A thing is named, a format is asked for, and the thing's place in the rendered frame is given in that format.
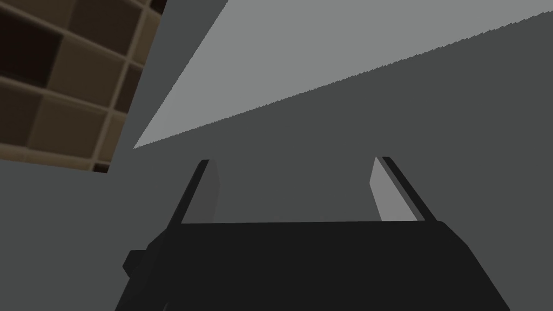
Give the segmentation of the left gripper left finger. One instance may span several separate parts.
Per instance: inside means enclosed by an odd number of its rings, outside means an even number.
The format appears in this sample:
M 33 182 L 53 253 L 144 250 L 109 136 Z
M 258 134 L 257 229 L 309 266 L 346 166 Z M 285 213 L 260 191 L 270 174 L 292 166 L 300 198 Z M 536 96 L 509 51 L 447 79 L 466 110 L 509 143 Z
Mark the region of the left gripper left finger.
M 180 224 L 213 223 L 218 205 L 220 178 L 217 163 L 213 159 L 203 159 L 179 200 L 167 228 Z

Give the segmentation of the brown open shelf unit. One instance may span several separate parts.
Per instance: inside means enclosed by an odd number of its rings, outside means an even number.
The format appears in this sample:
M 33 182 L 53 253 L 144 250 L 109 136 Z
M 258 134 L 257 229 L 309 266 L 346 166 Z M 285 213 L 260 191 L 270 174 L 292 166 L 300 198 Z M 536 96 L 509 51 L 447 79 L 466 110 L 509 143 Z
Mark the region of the brown open shelf unit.
M 167 0 L 0 0 L 0 160 L 107 173 Z

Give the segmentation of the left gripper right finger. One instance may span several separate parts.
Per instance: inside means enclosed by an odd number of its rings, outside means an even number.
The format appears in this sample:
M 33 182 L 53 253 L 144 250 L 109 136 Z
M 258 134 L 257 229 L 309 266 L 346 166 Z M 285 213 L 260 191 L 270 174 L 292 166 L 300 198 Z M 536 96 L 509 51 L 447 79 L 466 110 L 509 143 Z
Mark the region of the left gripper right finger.
M 382 221 L 436 220 L 391 157 L 375 157 L 369 186 Z

